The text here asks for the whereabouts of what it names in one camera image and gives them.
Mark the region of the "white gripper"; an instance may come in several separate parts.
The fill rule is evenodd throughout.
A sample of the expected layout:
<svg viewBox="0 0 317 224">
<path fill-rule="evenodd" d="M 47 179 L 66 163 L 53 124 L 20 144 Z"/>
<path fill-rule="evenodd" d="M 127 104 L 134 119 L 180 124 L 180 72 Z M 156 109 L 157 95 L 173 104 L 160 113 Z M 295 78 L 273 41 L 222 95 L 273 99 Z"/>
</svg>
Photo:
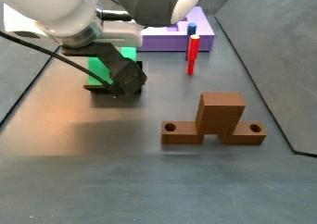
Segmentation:
<svg viewBox="0 0 317 224">
<path fill-rule="evenodd" d="M 135 21 L 106 21 L 97 42 L 118 47 L 141 47 L 142 29 Z"/>
</svg>

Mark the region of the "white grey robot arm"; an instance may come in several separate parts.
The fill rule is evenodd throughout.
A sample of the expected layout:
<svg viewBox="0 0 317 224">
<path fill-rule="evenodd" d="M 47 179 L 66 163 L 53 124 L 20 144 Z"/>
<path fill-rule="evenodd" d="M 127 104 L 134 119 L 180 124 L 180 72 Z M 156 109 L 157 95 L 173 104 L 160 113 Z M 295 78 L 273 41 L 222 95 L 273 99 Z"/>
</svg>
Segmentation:
<svg viewBox="0 0 317 224">
<path fill-rule="evenodd" d="M 131 20 L 103 19 L 99 0 L 0 0 L 6 32 L 73 48 L 94 42 L 142 45 L 145 27 L 177 24 L 200 0 L 117 0 Z"/>
</svg>

